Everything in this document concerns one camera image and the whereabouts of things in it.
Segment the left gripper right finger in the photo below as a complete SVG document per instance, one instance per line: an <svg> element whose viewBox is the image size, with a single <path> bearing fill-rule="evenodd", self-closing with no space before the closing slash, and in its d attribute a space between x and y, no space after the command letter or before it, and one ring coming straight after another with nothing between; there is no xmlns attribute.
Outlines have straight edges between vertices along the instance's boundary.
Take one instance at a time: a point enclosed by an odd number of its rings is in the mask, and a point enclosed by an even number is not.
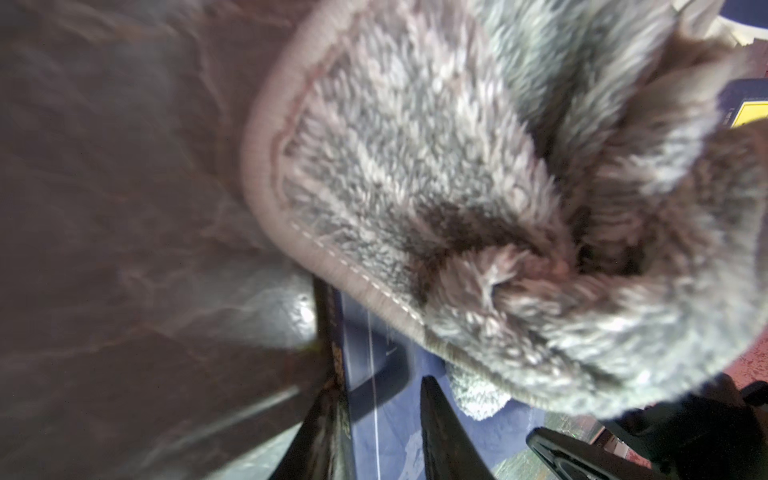
<svg viewBox="0 0 768 480"><path fill-rule="evenodd" d="M433 376L421 381L420 421L427 480L495 479Z"/></svg>

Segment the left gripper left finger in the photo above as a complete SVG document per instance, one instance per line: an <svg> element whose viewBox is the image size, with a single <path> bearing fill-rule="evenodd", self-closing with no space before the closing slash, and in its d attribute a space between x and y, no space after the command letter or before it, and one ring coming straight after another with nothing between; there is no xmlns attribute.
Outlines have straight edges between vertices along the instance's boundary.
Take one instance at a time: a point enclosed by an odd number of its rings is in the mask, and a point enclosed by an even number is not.
<svg viewBox="0 0 768 480"><path fill-rule="evenodd" d="M354 468L346 395L326 383L269 479L353 479Z"/></svg>

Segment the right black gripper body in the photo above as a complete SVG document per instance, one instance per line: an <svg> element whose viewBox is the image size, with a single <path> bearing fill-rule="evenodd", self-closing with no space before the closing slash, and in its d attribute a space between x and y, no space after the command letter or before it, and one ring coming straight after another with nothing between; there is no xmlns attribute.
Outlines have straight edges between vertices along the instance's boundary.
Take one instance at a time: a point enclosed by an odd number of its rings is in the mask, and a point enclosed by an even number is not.
<svg viewBox="0 0 768 480"><path fill-rule="evenodd" d="M738 389L726 374L675 402L634 410L605 432L648 466L546 428L528 447L560 479L764 479L767 476L767 384Z"/></svg>

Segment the grey striped wiping cloth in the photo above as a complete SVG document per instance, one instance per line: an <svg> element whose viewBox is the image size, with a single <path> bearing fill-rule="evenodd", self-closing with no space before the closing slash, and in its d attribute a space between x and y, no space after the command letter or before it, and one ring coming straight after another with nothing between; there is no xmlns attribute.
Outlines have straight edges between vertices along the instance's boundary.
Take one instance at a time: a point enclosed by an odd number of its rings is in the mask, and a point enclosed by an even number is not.
<svg viewBox="0 0 768 480"><path fill-rule="evenodd" d="M285 254L493 394L612 417L767 324L767 124L718 1L320 1L244 197Z"/></svg>

